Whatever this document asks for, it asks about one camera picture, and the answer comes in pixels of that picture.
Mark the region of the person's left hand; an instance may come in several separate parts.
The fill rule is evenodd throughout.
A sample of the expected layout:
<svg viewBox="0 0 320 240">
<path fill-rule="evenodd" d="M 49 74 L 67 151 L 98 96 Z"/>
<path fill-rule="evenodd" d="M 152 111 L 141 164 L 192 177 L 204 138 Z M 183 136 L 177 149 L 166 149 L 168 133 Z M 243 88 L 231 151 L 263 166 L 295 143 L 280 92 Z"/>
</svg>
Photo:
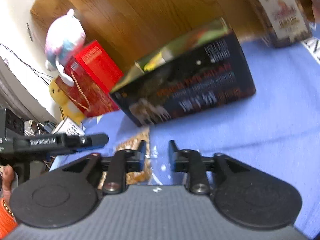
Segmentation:
<svg viewBox="0 0 320 240">
<path fill-rule="evenodd" d="M 12 192 L 12 182 L 15 179 L 15 172 L 10 165 L 6 165 L 3 169 L 2 174 L 2 189 L 3 189 L 3 198 L 6 204 L 9 204 L 9 200 Z"/>
</svg>

